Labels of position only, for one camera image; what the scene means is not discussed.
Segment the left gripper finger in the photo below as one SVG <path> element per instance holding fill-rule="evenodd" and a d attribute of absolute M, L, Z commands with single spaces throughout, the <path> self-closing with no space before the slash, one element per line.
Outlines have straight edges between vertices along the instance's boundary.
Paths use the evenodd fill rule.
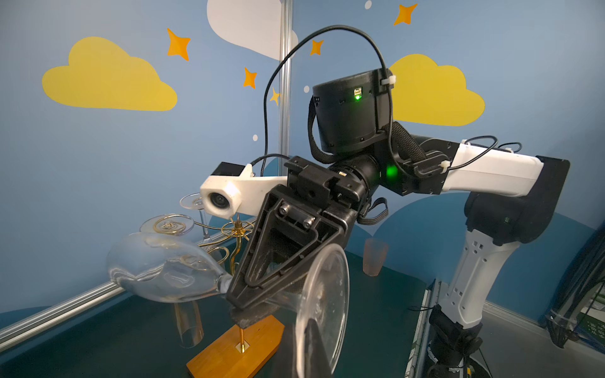
<path fill-rule="evenodd" d="M 297 333 L 297 376 L 332 377 L 319 325 L 313 318 Z"/>

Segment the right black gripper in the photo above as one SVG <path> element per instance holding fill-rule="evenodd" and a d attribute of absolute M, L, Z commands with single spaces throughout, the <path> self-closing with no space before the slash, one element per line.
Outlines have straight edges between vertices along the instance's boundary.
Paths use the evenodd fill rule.
<path fill-rule="evenodd" d="M 263 301 L 303 278 L 321 248 L 343 242 L 372 205 L 373 158 L 368 155 L 328 167 L 295 156 L 285 167 L 288 187 L 278 185 L 266 195 L 226 294 L 234 305 L 229 315 L 241 329 L 279 310 Z"/>

